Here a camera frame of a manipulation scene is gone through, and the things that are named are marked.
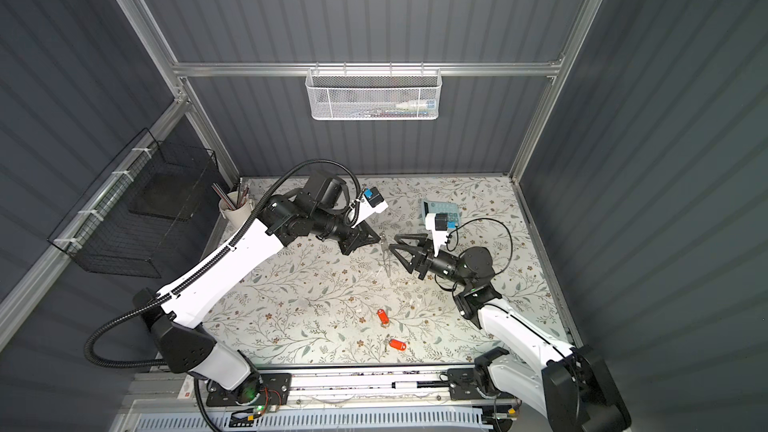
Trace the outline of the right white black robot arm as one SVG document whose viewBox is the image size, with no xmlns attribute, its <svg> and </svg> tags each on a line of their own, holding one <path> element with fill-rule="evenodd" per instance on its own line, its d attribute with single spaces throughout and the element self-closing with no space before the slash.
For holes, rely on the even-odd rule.
<svg viewBox="0 0 768 432">
<path fill-rule="evenodd" d="M 575 347 L 522 317 L 493 284 L 491 252 L 473 246 L 454 255 L 426 234 L 398 234 L 390 252 L 409 273 L 455 284 L 459 315 L 500 341 L 474 361 L 478 391 L 506 393 L 545 417 L 554 431 L 625 431 L 632 418 L 604 359 Z"/>
</svg>

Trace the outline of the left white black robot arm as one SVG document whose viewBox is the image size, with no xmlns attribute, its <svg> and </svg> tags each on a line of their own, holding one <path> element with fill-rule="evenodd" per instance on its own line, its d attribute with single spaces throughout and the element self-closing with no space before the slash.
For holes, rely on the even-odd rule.
<svg viewBox="0 0 768 432">
<path fill-rule="evenodd" d="M 236 395 L 241 404 L 253 402 L 264 385 L 256 367 L 241 352 L 218 342 L 203 327 L 206 313 L 258 265 L 299 237 L 334 240 L 348 256 L 360 247 L 379 242 L 367 224 L 388 204 L 377 188 L 361 191 L 339 209 L 347 189 L 338 176 L 318 171 L 301 188 L 268 194 L 262 208 L 251 215 L 227 242 L 192 270 L 161 288 L 168 300 L 143 319 L 167 367 L 209 380 Z"/>
</svg>

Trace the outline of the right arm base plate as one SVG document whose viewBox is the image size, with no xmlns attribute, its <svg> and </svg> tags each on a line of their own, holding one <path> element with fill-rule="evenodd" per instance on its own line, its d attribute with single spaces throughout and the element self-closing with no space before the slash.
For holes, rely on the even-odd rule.
<svg viewBox="0 0 768 432">
<path fill-rule="evenodd" d="M 490 379 L 474 367 L 449 368 L 446 376 L 450 398 L 454 401 L 513 398 L 511 394 L 497 390 Z"/>
</svg>

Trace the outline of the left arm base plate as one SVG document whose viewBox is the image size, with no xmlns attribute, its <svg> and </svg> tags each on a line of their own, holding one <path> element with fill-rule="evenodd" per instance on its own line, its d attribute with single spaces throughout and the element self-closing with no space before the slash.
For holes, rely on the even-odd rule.
<svg viewBox="0 0 768 432">
<path fill-rule="evenodd" d="M 261 373 L 258 379 L 249 378 L 233 391 L 213 382 L 206 386 L 207 407 L 255 407 L 264 410 L 279 407 L 288 401 L 293 376 L 289 373 Z"/>
</svg>

